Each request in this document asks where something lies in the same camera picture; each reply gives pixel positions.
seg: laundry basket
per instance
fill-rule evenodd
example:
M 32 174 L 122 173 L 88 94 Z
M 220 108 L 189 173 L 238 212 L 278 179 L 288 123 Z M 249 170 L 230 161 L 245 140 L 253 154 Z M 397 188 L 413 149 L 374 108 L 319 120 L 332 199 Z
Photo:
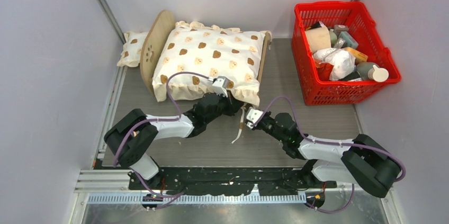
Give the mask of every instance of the laundry basket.
M 384 47 L 376 32 L 376 22 L 361 2 L 317 2 L 295 6 L 295 25 L 292 50 L 306 105 L 353 104 L 367 99 L 387 85 L 401 80 L 390 50 Z M 357 50 L 368 55 L 368 61 L 375 62 L 389 72 L 385 82 L 375 81 L 321 81 L 310 51 L 305 29 L 317 21 L 327 26 L 343 24 L 349 27 L 349 34 L 358 42 Z

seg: robotic arm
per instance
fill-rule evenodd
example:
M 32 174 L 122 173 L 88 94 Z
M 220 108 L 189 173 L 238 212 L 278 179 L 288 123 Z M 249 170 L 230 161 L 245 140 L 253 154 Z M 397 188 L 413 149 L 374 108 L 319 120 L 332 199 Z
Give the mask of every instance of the robotic arm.
M 130 167 L 138 172 L 150 185 L 160 181 L 159 167 L 145 152 L 154 140 L 181 137 L 190 138 L 206 130 L 207 124 L 221 115 L 235 115 L 244 105 L 227 90 L 228 80 L 218 77 L 213 80 L 215 93 L 206 93 L 193 108 L 177 117 L 154 117 L 135 109 L 109 130 L 104 140 L 114 154 L 125 134 L 138 122 L 154 119 L 156 122 L 143 123 L 133 131 L 131 138 L 119 152 L 118 162 L 122 167 Z M 283 144 L 282 149 L 292 158 L 309 160 L 301 171 L 306 184 L 338 181 L 358 184 L 373 196 L 384 198 L 394 180 L 401 172 L 397 163 L 386 155 L 376 151 L 342 143 L 356 143 L 384 150 L 367 135 L 358 135 L 355 139 L 331 140 L 305 135 L 298 131 L 297 124 L 288 113 L 279 113 L 275 118 L 271 112 L 250 108 L 245 124 L 252 130 L 263 130 Z M 315 143 L 340 142 L 340 146 Z

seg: yellow label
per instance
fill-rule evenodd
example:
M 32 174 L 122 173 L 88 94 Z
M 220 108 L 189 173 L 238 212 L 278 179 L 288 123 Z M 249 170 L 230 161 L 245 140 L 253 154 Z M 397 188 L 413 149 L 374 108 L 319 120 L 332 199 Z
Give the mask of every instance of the yellow label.
M 347 48 L 344 48 L 344 50 L 348 51 L 351 55 L 353 55 L 355 57 L 355 64 L 359 64 L 363 61 L 368 60 L 367 55 L 365 55 L 364 53 L 359 52 L 353 48 L 347 47 Z

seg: brown bear print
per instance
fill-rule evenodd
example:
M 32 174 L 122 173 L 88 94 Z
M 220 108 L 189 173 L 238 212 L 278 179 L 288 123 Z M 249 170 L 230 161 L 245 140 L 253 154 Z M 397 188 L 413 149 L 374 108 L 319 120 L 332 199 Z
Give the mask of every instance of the brown bear print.
M 161 76 L 160 76 L 160 82 L 161 82 L 161 83 L 165 84 L 165 83 L 167 82 L 167 80 L 168 80 L 168 77 L 167 77 L 167 76 L 165 76 L 165 75 L 161 75 Z
M 217 75 L 218 75 L 218 70 L 215 68 L 211 68 L 211 70 L 209 72 L 209 76 L 216 77 Z
M 233 88 L 234 87 L 234 82 L 232 80 L 229 80 L 228 85 L 226 86 L 226 88 Z
M 236 61 L 230 61 L 230 62 L 229 62 L 229 68 L 230 68 L 230 69 L 235 69 L 235 68 L 237 68 L 237 62 L 236 62 Z
M 212 55 L 213 58 L 220 58 L 220 56 L 221 56 L 221 52 L 216 51 L 216 50 L 213 52 L 213 55 Z
M 200 78 L 197 76 L 192 76 L 192 82 L 194 85 L 199 85 L 200 84 Z
M 218 38 L 217 39 L 217 44 L 218 45 L 223 45 L 225 43 L 225 40 L 224 39 L 222 39 L 222 38 Z
M 200 65 L 203 63 L 203 59 L 196 57 L 194 63 L 195 65 Z
M 247 74 L 245 75 L 245 81 L 246 81 L 246 82 L 250 82 L 251 80 L 253 80 L 253 76 L 252 76 L 251 74 L 248 74 L 248 73 L 247 73 Z

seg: toy bed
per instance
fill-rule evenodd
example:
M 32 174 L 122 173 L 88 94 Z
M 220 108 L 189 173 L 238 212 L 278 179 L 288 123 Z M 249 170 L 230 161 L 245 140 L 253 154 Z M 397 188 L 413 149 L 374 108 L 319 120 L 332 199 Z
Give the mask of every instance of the toy bed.
M 169 61 L 170 58 L 168 57 L 169 55 L 167 53 L 169 51 L 175 50 L 175 48 L 173 48 L 173 43 L 167 43 L 167 39 L 172 40 L 173 35 L 180 35 L 180 37 L 182 37 L 184 40 L 184 37 L 182 36 L 182 34 L 185 34 L 185 32 L 183 32 L 183 30 L 185 30 L 184 26 L 186 26 L 185 28 L 187 28 L 189 31 L 196 31 L 196 29 L 188 28 L 188 24 L 186 24 L 186 23 L 181 23 L 181 24 L 179 22 L 176 23 L 175 18 L 170 11 L 168 11 L 168 10 L 161 11 L 159 13 L 159 15 L 156 17 L 156 20 L 154 21 L 154 23 L 151 27 L 151 30 L 148 32 L 148 35 L 143 43 L 143 47 L 141 50 L 141 57 L 140 57 L 140 73 L 141 73 L 143 82 L 145 83 L 146 87 L 152 94 L 155 95 L 155 97 L 158 101 L 164 100 L 165 95 L 166 95 L 165 87 L 160 86 L 161 83 L 162 84 L 165 83 L 165 80 L 166 80 L 165 75 L 159 75 L 160 70 L 161 70 L 160 67 L 162 64 L 165 64 Z M 218 30 L 218 32 L 223 34 L 223 39 L 226 39 L 226 37 L 229 38 L 230 36 L 233 36 L 233 34 L 245 34 L 245 33 L 240 32 L 239 30 L 234 30 L 234 29 L 221 29 L 221 30 L 223 30 L 223 31 Z M 232 50 L 232 53 L 234 53 L 234 55 L 241 55 L 243 57 L 246 55 L 246 53 L 249 53 L 248 57 L 253 57 L 253 56 L 251 56 L 251 53 L 255 54 L 255 52 L 253 52 L 254 50 L 252 50 L 252 49 L 254 49 L 254 48 L 261 49 L 261 50 L 258 50 L 257 56 L 254 56 L 253 59 L 247 58 L 247 64 L 245 64 L 249 67 L 251 67 L 253 65 L 259 65 L 258 70 L 255 71 L 255 73 L 253 74 L 256 76 L 254 78 L 254 80 L 257 80 L 257 91 L 255 91 L 256 94 L 258 92 L 258 84 L 261 82 L 261 79 L 262 79 L 262 71 L 263 71 L 263 67 L 264 67 L 266 49 L 271 42 L 271 34 L 269 32 L 266 32 L 265 34 L 262 34 L 259 36 L 263 37 L 263 41 L 259 42 L 260 47 L 258 47 L 256 45 L 254 45 L 254 47 L 250 46 L 249 51 L 246 50 L 246 51 L 242 51 L 239 53 L 235 53 L 237 51 L 234 49 Z M 257 37 L 254 35 L 249 35 L 248 37 L 252 40 L 257 40 Z M 189 44 L 187 42 L 190 42 L 190 40 L 191 40 L 191 37 L 185 38 L 186 44 Z M 205 43 L 200 42 L 200 44 L 197 47 L 198 49 L 194 50 L 194 52 L 206 50 L 206 48 L 203 48 L 204 45 L 205 45 Z M 184 54 L 184 52 L 186 52 L 186 51 L 185 51 L 185 49 L 181 49 L 180 51 L 176 50 L 175 52 L 178 52 L 177 54 L 179 56 L 176 56 L 176 57 L 172 56 L 172 58 L 178 59 L 178 57 L 181 57 Z M 161 54 L 163 54 L 163 56 L 165 56 L 165 58 L 164 58 L 163 62 L 160 62 L 160 64 L 158 65 L 159 59 L 161 58 Z M 217 56 L 218 56 L 217 53 L 214 51 L 213 58 L 216 58 Z M 200 63 L 202 63 L 202 59 L 195 58 L 194 64 L 197 65 Z M 234 68 L 234 61 L 232 61 L 232 60 L 228 61 L 228 66 L 231 69 Z M 176 70 L 177 71 L 184 70 L 183 66 L 180 66 L 180 65 L 178 65 L 177 68 L 175 66 L 173 69 L 175 70 L 173 72 L 176 72 Z M 185 68 L 186 71 L 192 70 L 192 69 L 193 69 L 192 67 Z M 214 76 L 214 77 L 219 76 L 219 75 L 216 75 L 217 71 L 215 69 L 208 68 L 208 70 L 210 70 L 210 71 L 205 73 L 205 75 Z M 252 79 L 248 73 L 244 74 L 244 76 L 245 76 L 244 81 L 246 81 L 247 83 L 250 81 L 250 79 Z M 193 100 L 193 99 L 201 97 L 200 95 L 203 94 L 204 92 L 210 91 L 208 89 L 201 88 L 201 86 L 204 87 L 205 84 L 204 83 L 199 84 L 199 81 L 196 82 L 195 80 L 196 80 L 196 78 L 193 77 L 193 85 L 198 88 L 190 91 L 191 96 L 188 96 L 188 97 L 182 96 L 178 99 Z M 235 87 L 235 89 L 231 89 L 231 90 L 232 90 L 233 95 L 241 95 L 242 96 L 241 98 L 245 98 L 245 101 L 249 100 L 246 102 L 251 103 L 255 106 L 258 105 L 258 96 L 255 96 L 256 99 L 254 99 L 253 96 L 250 96 L 250 94 L 247 94 L 244 91 L 240 91 L 238 87 Z

